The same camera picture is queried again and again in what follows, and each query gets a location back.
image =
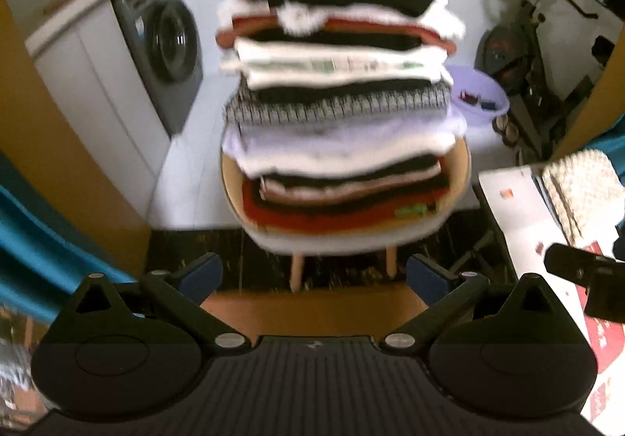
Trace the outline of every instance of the plastic tub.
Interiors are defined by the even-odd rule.
[[[510,108],[510,101],[508,101],[503,88],[493,78],[470,66],[447,66],[447,69],[454,79],[454,86],[451,91],[452,104],[463,113],[468,124],[488,124],[495,117],[507,113]],[[495,109],[484,110],[479,104],[465,103],[460,99],[463,92],[479,97],[484,101],[495,103]]]

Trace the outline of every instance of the sticker on washing machine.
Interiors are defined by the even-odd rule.
[[[134,28],[137,30],[139,36],[143,36],[143,33],[146,31],[146,26],[143,24],[143,17],[139,17],[134,21]]]

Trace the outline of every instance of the white cabinet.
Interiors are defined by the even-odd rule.
[[[147,217],[170,147],[109,0],[68,27],[35,60],[82,144],[130,205]]]

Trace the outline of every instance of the washing machine door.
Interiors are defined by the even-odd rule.
[[[180,82],[198,61],[198,30],[193,15],[180,0],[164,3],[152,24],[152,65],[165,81]]]

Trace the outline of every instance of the black marble floor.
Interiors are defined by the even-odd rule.
[[[405,263],[415,253],[451,267],[487,229],[481,210],[455,212],[443,228],[398,249],[398,276],[386,277],[384,251],[348,257],[307,257],[304,289],[362,286],[405,280]],[[146,270],[175,272],[206,252],[217,253],[224,265],[220,290],[278,291],[289,289],[291,258],[259,248],[240,228],[226,230],[153,231]],[[484,253],[489,263],[501,262],[496,247]],[[471,268],[479,270],[479,265]]]

